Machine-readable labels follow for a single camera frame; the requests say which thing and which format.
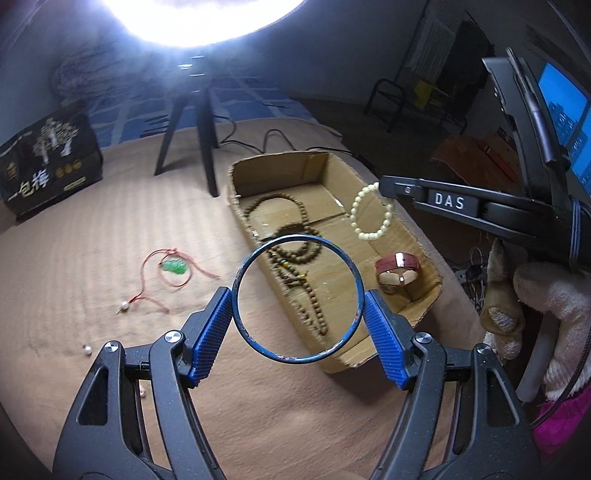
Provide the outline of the window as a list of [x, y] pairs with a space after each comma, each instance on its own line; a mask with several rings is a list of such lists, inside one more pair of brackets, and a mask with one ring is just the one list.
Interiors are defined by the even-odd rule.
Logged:
[[590, 194], [590, 97], [550, 63], [538, 85], [559, 143], [569, 154], [571, 171]]

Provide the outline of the brown cardboard box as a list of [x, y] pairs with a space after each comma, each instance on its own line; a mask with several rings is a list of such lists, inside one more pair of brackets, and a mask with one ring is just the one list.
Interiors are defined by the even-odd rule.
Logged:
[[[245, 158], [228, 171], [228, 200], [256, 258], [235, 295], [246, 338], [273, 357], [318, 356], [329, 374], [376, 354], [358, 315], [365, 291], [417, 325], [440, 296], [443, 279], [393, 204], [329, 152]], [[375, 262], [404, 251], [418, 257], [419, 278], [387, 294]]]

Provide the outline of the black metal clothes rack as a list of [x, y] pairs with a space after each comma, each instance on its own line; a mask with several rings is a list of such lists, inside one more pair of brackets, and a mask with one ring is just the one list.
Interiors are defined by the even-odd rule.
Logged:
[[465, 132], [468, 114], [487, 83], [483, 59], [494, 53], [493, 43], [467, 11], [453, 33], [423, 18], [405, 64], [393, 79], [374, 83], [363, 113], [385, 122], [388, 131], [411, 113]]

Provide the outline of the black snack bag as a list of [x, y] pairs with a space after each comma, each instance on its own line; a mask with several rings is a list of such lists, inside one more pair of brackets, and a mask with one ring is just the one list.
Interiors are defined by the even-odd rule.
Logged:
[[82, 100], [14, 135], [1, 146], [1, 200], [16, 217], [102, 179], [103, 156]]

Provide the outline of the blue patterned bed sheet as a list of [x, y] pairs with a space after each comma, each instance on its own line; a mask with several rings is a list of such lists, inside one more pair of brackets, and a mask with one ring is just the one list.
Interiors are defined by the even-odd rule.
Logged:
[[[173, 108], [173, 96], [155, 82], [124, 86], [84, 101], [98, 144], [108, 148], [165, 132]], [[287, 96], [264, 77], [225, 76], [211, 85], [215, 121], [297, 118], [314, 121], [301, 102]]]

